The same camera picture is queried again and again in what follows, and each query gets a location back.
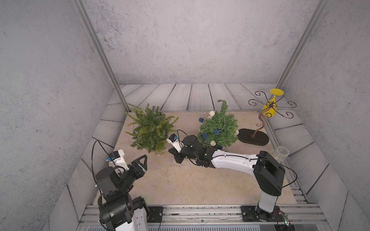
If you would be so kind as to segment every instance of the black oval base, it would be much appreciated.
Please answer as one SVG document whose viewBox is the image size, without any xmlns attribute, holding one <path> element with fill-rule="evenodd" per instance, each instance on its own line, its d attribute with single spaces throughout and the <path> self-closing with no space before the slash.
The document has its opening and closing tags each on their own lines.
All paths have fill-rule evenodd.
<svg viewBox="0 0 370 231">
<path fill-rule="evenodd" d="M 256 130 L 242 128 L 239 130 L 238 139 L 243 143 L 250 143 L 252 145 L 265 146 L 270 141 L 268 135 L 264 132 L 257 131 L 255 138 L 252 138 L 252 134 Z"/>
</svg>

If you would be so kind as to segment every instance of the gray wooden plank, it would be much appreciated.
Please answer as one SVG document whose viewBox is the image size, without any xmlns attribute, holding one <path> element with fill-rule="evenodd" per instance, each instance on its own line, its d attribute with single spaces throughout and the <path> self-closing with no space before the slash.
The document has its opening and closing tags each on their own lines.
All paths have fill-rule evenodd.
<svg viewBox="0 0 370 231">
<path fill-rule="evenodd" d="M 270 90 L 272 88 L 275 88 L 273 84 L 242 84 L 254 97 L 256 97 L 258 100 L 261 100 L 262 102 L 266 102 L 266 97 L 264 94 L 261 93 L 260 96 L 256 95 L 256 91 L 263 91 L 267 98 L 270 99 L 271 93 Z"/>
<path fill-rule="evenodd" d="M 268 99 L 271 97 L 270 90 L 272 88 L 275 88 L 275 84 L 242 84 L 244 87 L 246 87 L 257 99 L 261 100 L 262 102 L 266 102 L 266 97 L 261 93 L 260 96 L 257 96 L 255 93 L 256 91 L 263 91 L 266 93 L 266 96 Z M 290 107 L 290 105 L 287 102 L 287 99 L 284 97 L 281 100 L 278 101 L 278 106 L 283 106 L 283 107 Z"/>
<path fill-rule="evenodd" d="M 214 110 L 208 84 L 192 84 L 188 110 Z"/>
<path fill-rule="evenodd" d="M 276 134 L 282 145 L 289 149 L 290 155 L 314 141 L 304 125 L 279 129 Z"/>
<path fill-rule="evenodd" d="M 306 193 L 329 164 L 316 143 L 289 156 L 289 159 Z"/>
<path fill-rule="evenodd" d="M 50 230 L 76 230 L 79 220 L 67 186 L 64 187 L 49 217 Z"/>
<path fill-rule="evenodd" d="M 211 91 L 215 110 L 221 110 L 222 102 L 217 102 L 219 99 L 226 100 L 227 104 L 229 105 L 228 109 L 230 110 L 240 109 L 238 103 L 235 101 L 225 84 L 209 84 L 209 89 Z"/>
<path fill-rule="evenodd" d="M 135 90 L 137 90 L 139 87 L 141 87 L 141 84 L 128 84 L 121 87 L 121 91 L 124 97 L 127 97 L 129 94 L 133 93 Z"/>
<path fill-rule="evenodd" d="M 162 108 L 163 104 L 168 99 L 175 84 L 160 84 L 140 105 L 139 107 L 145 108 L 147 104 L 149 107 L 159 106 Z"/>
<path fill-rule="evenodd" d="M 318 203 L 332 230 L 338 230 L 347 188 L 329 165 L 307 196 L 311 203 Z"/>
<path fill-rule="evenodd" d="M 92 136 L 114 147 L 122 127 L 121 122 L 100 120 Z"/>
<path fill-rule="evenodd" d="M 128 85 L 120 85 L 122 94 L 124 97 L 131 94 L 134 90 L 138 89 L 141 85 L 140 84 L 128 84 Z M 108 101 L 108 104 L 120 103 L 120 99 L 116 91 L 113 91 L 111 98 Z"/>
<path fill-rule="evenodd" d="M 94 138 L 91 138 L 88 145 L 85 148 L 84 153 L 81 156 L 81 159 L 87 164 L 87 166 L 91 169 L 91 151 L 93 149 L 93 144 L 96 140 Z M 104 149 L 111 153 L 113 151 L 113 148 L 101 143 L 101 145 L 104 147 Z M 97 174 L 100 170 L 102 170 L 105 167 L 108 167 L 108 163 L 105 161 L 107 159 L 108 155 L 104 152 L 104 150 L 101 148 L 101 146 L 98 144 L 98 142 L 94 146 L 94 154 L 92 156 L 93 161 L 93 170 L 94 173 Z"/>
<path fill-rule="evenodd" d="M 139 106 L 157 87 L 159 84 L 146 84 L 125 97 L 126 102 Z"/>
<path fill-rule="evenodd" d="M 319 231 L 332 231 L 329 224 L 316 224 Z"/>
<path fill-rule="evenodd" d="M 237 101 L 241 109 L 255 109 L 261 110 L 262 104 L 257 103 L 256 106 L 252 106 L 248 103 L 249 100 L 255 99 L 253 96 L 242 84 L 225 84 L 234 99 Z"/>
<path fill-rule="evenodd" d="M 339 225 L 339 231 L 356 230 L 356 231 L 368 231 L 370 230 L 370 221 L 365 216 L 359 205 L 356 203 L 352 195 L 349 193 L 342 220 Z"/>
<path fill-rule="evenodd" d="M 269 118 L 274 129 L 287 128 L 303 124 L 302 120 L 298 117 L 297 113 L 295 113 L 294 110 L 277 110 L 277 112 L 289 118 L 292 117 L 292 115 L 290 114 L 292 113 L 293 118 L 287 119 L 279 115 L 278 113 L 275 113 L 273 117 Z"/>
<path fill-rule="evenodd" d="M 78 162 L 76 169 L 68 181 L 68 188 L 77 211 L 77 216 L 81 219 L 86 205 L 93 204 L 96 193 L 98 192 L 98 189 L 95 187 L 93 175 L 82 160 Z"/>
<path fill-rule="evenodd" d="M 125 122 L 125 109 L 121 103 L 107 105 L 100 119 Z"/>
<path fill-rule="evenodd" d="M 188 108 L 191 84 L 176 84 L 166 103 L 163 111 L 185 111 Z"/>
</svg>

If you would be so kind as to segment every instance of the black motor housing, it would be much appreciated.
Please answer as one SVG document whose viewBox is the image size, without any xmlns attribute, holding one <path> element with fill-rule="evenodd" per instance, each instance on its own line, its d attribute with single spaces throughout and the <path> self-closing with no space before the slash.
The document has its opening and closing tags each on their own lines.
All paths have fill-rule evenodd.
<svg viewBox="0 0 370 231">
<path fill-rule="evenodd" d="M 253 166 L 253 173 L 262 191 L 272 196 L 280 196 L 285 169 L 266 151 L 260 151 Z"/>
<path fill-rule="evenodd" d="M 217 150 L 213 147 L 205 148 L 194 135 L 185 137 L 182 140 L 184 147 L 178 152 L 174 147 L 170 148 L 169 153 L 174 155 L 175 161 L 179 164 L 186 159 L 195 160 L 196 164 L 203 167 L 215 168 L 212 163 L 212 155 Z"/>
</svg>

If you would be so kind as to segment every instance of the beige marble tabletop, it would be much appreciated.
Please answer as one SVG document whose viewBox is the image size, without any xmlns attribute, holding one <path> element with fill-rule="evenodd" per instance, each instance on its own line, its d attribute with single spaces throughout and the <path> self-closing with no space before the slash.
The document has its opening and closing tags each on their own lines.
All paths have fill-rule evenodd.
<svg viewBox="0 0 370 231">
<path fill-rule="evenodd" d="M 258 120 L 257 112 L 230 112 L 238 120 L 240 128 L 256 129 Z M 178 116 L 176 129 L 185 131 L 188 135 L 197 135 L 201 123 L 199 117 L 205 112 L 166 112 L 166 115 Z M 182 164 L 174 162 L 173 155 L 168 151 L 158 157 L 154 153 L 146 150 L 138 151 L 130 146 L 131 136 L 125 133 L 131 132 L 133 125 L 127 117 L 118 138 L 115 150 L 122 149 L 125 152 L 125 160 L 130 163 L 134 159 L 146 154 L 148 156 L 148 171 L 146 174 L 135 181 L 133 189 L 130 191 L 132 198 L 142 196 L 148 204 L 257 204 L 260 197 L 260 188 L 254 176 L 232 169 L 212 169 L 193 165 L 188 159 Z M 257 146 L 237 141 L 234 145 L 227 147 L 226 151 L 238 154 L 258 154 L 260 150 L 273 151 L 273 146 L 269 142 L 265 146 Z M 168 184 L 166 171 L 169 169 Z M 282 190 L 277 204 L 296 204 L 293 193 L 289 187 Z"/>
</svg>

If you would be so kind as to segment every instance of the green fern plant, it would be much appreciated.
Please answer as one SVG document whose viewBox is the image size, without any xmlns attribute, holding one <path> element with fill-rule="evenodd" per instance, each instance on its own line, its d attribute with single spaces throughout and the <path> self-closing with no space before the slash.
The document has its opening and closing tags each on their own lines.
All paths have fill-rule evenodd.
<svg viewBox="0 0 370 231">
<path fill-rule="evenodd" d="M 135 140 L 131 147 L 136 147 L 138 150 L 146 149 L 149 153 L 154 151 L 163 151 L 166 149 L 168 134 L 176 132 L 173 129 L 178 117 L 171 122 L 174 116 L 166 117 L 165 113 L 159 110 L 159 107 L 153 106 L 149 108 L 149 104 L 145 109 L 141 109 L 135 105 L 128 104 L 135 112 L 135 117 L 126 112 L 126 115 L 133 119 L 130 125 L 137 125 L 132 132 L 126 132 Z"/>
</svg>

